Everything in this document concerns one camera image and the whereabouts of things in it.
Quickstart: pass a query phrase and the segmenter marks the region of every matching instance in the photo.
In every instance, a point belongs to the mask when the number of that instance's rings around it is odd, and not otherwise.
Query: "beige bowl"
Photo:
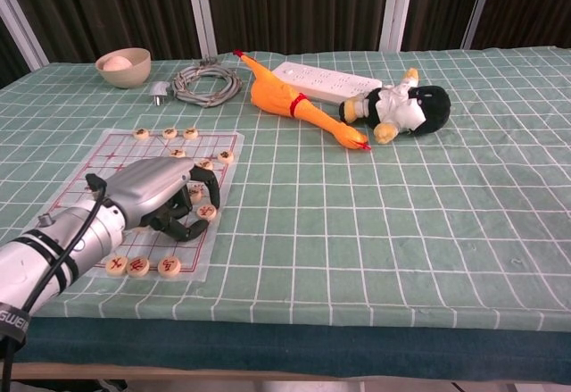
[[[104,71],[103,65],[115,55],[128,59],[133,66],[120,71]],[[144,48],[124,48],[111,51],[95,62],[99,74],[110,84],[118,88],[133,88],[142,85],[151,73],[151,53]]]

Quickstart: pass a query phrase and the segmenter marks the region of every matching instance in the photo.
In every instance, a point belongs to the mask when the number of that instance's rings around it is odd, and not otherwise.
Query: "yellow rubber chicken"
[[[331,133],[347,148],[370,149],[365,135],[315,107],[304,94],[298,93],[253,58],[240,50],[235,50],[234,54],[248,65],[256,78],[250,93],[252,103],[262,111],[310,122]]]

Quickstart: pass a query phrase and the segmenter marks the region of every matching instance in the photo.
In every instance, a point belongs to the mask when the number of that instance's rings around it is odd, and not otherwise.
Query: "dark green table edge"
[[[571,384],[571,333],[35,318],[16,359]]]

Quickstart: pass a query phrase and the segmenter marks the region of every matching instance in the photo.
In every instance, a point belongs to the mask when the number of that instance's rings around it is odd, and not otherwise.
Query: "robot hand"
[[[189,158],[143,159],[116,172],[106,182],[93,175],[86,179],[94,195],[98,193],[93,181],[104,184],[105,194],[96,216],[72,250],[72,241],[77,239],[94,209],[93,200],[80,201],[53,218],[48,213],[41,215],[36,228],[0,247],[0,358],[3,336],[21,342],[29,314],[63,292],[119,246],[124,230],[150,226],[177,241],[200,236],[208,227],[206,220],[189,227],[178,222],[193,208],[188,182],[203,182],[211,204],[218,209],[220,203],[214,173],[195,166]],[[66,248],[71,250],[70,255],[55,270],[33,306],[23,312],[21,308],[38,282]]]

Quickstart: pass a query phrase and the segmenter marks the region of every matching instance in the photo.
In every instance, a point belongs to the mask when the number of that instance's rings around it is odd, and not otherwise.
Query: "curtain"
[[[571,47],[569,0],[486,0],[472,47]]]
[[[12,35],[0,19],[0,88],[6,87],[29,72],[29,67]]]
[[[385,0],[210,0],[220,53],[377,50]]]
[[[154,60],[200,57],[190,0],[18,0],[50,62],[89,63],[141,46]]]
[[[403,51],[460,48],[476,0],[410,0]]]

